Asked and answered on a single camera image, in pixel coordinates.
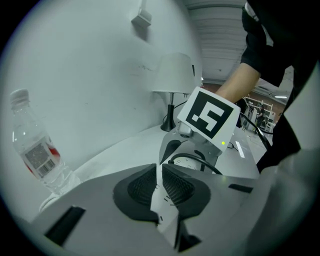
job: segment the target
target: brick wall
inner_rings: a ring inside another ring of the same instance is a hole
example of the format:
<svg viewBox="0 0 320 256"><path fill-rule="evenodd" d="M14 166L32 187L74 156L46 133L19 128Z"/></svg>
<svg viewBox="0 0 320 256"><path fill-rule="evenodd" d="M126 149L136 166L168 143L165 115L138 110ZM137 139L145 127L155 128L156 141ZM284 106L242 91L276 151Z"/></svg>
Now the brick wall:
<svg viewBox="0 0 320 256"><path fill-rule="evenodd" d="M206 90L213 92L213 93L215 93L219 89L220 86L221 86L220 84L211 84L211 83L204 83L203 84L203 87ZM275 122L278 121L278 119L280 117L279 114L282 113L285 109L285 105L283 105L283 104L281 104L281 103L279 103L269 97L263 96L261 94L258 94L255 92L250 92L249 97L252 99L255 99L257 101L263 101L264 103L267 103L269 105L272 104L273 105L272 111L275 113L275 118L274 118Z"/></svg>

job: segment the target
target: bottle label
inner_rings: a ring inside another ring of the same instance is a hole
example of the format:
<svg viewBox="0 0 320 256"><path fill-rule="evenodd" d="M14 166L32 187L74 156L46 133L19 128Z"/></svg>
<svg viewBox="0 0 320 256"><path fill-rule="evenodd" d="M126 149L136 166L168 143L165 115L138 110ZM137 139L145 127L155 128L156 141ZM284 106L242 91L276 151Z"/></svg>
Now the bottle label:
<svg viewBox="0 0 320 256"><path fill-rule="evenodd" d="M54 148L51 140L47 142L43 137L33 146L21 154L28 169L39 179L46 176L60 160L58 151Z"/></svg>

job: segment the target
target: white wall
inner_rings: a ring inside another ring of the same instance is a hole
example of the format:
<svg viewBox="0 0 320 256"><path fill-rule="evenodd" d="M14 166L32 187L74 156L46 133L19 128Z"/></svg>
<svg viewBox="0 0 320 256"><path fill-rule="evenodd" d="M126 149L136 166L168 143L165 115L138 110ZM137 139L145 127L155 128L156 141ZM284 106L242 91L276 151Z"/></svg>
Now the white wall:
<svg viewBox="0 0 320 256"><path fill-rule="evenodd" d="M201 82L201 47L180 0L148 0L152 26L131 19L139 0L56 0L38 4L16 29L1 59L0 181L12 212L32 220L50 194L14 152L9 94L29 90L66 163L76 169L142 130L160 124L166 99L152 93L160 56L182 52Z"/></svg>

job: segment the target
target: white bottle cap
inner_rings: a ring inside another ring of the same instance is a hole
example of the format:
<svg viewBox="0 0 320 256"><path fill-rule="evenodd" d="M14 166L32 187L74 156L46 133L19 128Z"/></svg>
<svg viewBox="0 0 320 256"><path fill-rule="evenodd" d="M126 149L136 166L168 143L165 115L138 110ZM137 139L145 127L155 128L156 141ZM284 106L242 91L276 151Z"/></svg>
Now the white bottle cap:
<svg viewBox="0 0 320 256"><path fill-rule="evenodd" d="M18 104L28 103L28 102L29 102L29 92L27 89L19 89L11 92L10 104L12 108Z"/></svg>

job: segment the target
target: white lampshade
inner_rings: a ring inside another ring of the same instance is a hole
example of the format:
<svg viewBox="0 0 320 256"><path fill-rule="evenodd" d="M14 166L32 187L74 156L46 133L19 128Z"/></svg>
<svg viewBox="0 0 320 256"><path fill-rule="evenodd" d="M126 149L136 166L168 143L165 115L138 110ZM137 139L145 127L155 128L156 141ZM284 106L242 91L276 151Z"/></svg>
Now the white lampshade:
<svg viewBox="0 0 320 256"><path fill-rule="evenodd" d="M191 59L180 52L161 57L153 84L154 92L191 94L195 89Z"/></svg>

